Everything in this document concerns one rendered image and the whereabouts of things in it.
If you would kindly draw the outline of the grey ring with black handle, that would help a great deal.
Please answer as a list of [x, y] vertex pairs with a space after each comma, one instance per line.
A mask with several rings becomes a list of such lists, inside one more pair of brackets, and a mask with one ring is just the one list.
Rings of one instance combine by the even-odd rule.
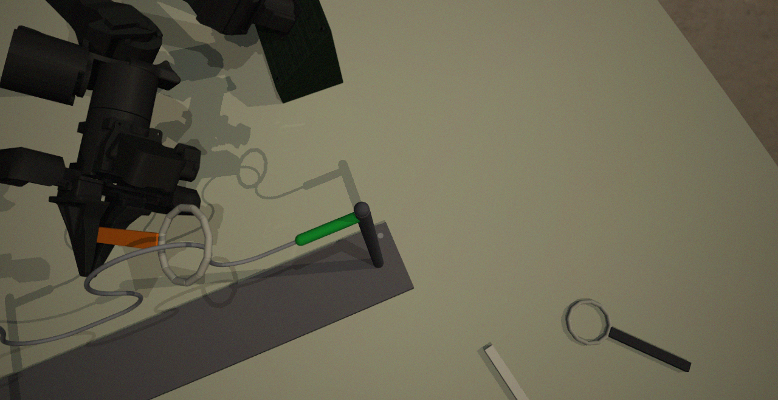
[[[571, 317], [576, 308], [580, 306], [580, 304], [594, 304], [597, 306], [597, 308], [600, 308], [601, 311], [605, 314], [607, 318], [607, 329], [605, 331], [605, 334], [598, 340], [598, 341], [585, 341], [582, 338], [579, 338], [577, 334], [573, 331], [571, 326]], [[619, 329], [615, 329], [614, 327], [611, 327], [611, 320], [610, 320], [610, 314], [608, 311], [604, 308], [604, 306], [596, 301], [592, 300], [580, 300], [576, 304], [574, 304], [568, 313], [568, 316], [566, 317], [567, 324], [568, 324], [568, 331], [572, 334], [573, 338], [576, 339], [576, 341], [582, 342], [585, 345], [599, 345], [601, 342], [605, 341], [605, 339], [612, 338], [616, 341], [619, 341], [620, 343], [624, 343], [628, 345], [628, 347], [636, 348], [640, 352], [643, 352], [645, 354], [648, 354], [651, 357], [655, 357], [659, 359], [660, 361], [663, 361], [664, 363], [670, 364], [679, 370], [683, 370], [685, 372], [689, 372], [691, 363], [686, 361], [683, 358], [677, 357], [673, 355], [672, 353], [665, 352], [661, 348], [654, 347], [650, 343], [641, 341], [640, 339], [637, 339], [631, 334], [622, 333]]]

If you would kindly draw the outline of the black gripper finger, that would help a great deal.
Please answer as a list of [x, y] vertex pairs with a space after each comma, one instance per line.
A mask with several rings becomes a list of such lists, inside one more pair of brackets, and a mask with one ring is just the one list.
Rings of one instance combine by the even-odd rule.
[[109, 202], [85, 197], [49, 197], [58, 204], [66, 223], [80, 276], [87, 277], [94, 264], [99, 223]]
[[[127, 229], [140, 215], [150, 215], [150, 213], [152, 213], [152, 210], [134, 208], [128, 205], [109, 205], [100, 220], [99, 227]], [[105, 263], [114, 246], [109, 243], [97, 243], [95, 245], [94, 264], [92, 264], [90, 273]]]

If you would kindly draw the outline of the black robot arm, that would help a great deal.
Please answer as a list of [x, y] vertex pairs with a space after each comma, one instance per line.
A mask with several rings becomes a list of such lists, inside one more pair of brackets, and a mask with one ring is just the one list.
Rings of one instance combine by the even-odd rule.
[[[0, 89], [71, 106], [75, 95], [94, 90], [89, 110], [115, 109], [151, 122], [157, 88], [169, 91], [181, 82], [168, 60], [153, 65], [163, 44], [158, 26], [133, 5], [112, 0], [46, 1], [71, 25], [79, 45], [18, 26]], [[297, 0], [183, 1], [198, 23], [223, 35], [244, 35], [251, 24], [259, 24], [274, 29], [282, 41], [302, 12]], [[161, 129], [148, 128], [144, 137], [129, 133], [130, 125], [115, 120], [100, 145], [95, 169], [115, 169], [129, 185], [168, 193], [175, 192], [179, 179], [196, 179], [200, 149], [164, 147]]]

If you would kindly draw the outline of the grey loop with orange handle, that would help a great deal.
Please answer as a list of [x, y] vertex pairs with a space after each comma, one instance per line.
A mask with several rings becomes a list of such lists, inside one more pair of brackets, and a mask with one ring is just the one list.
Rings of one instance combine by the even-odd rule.
[[163, 272], [170, 279], [173, 284], [179, 284], [180, 286], [191, 286], [196, 283], [198, 279], [205, 275], [207, 267], [211, 262], [212, 257], [212, 231], [206, 216], [201, 210], [194, 204], [179, 204], [177, 208], [172, 209], [167, 213], [164, 218], [162, 227], [159, 229], [159, 233], [148, 233], [142, 231], [135, 231], [129, 229], [111, 229], [105, 227], [99, 227], [97, 243], [109, 243], [113, 245], [119, 245], [123, 247], [156, 247], [166, 244], [166, 233], [170, 224], [175, 216], [180, 212], [191, 212], [200, 220], [202, 229], [205, 234], [205, 252], [202, 259], [202, 263], [199, 265], [197, 272], [195, 272], [189, 278], [180, 278], [172, 272], [168, 263], [166, 250], [157, 251], [159, 256], [159, 263]]

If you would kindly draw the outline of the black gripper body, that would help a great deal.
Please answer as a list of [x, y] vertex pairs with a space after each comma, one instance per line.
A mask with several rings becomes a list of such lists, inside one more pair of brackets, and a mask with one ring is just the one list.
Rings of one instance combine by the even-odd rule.
[[100, 145], [115, 120], [129, 122], [129, 133], [148, 135], [150, 122], [145, 118], [115, 109], [90, 109], [86, 121], [78, 123], [77, 133], [83, 134], [83, 137], [76, 164], [66, 168], [62, 157], [35, 149], [0, 149], [0, 183], [17, 187], [27, 183], [55, 185], [58, 187], [57, 197], [101, 200], [105, 196], [109, 205], [128, 205], [163, 214], [179, 204], [194, 204], [200, 209], [201, 198], [197, 190], [179, 185], [173, 193], [159, 188], [138, 188], [125, 183], [115, 169], [95, 169]]

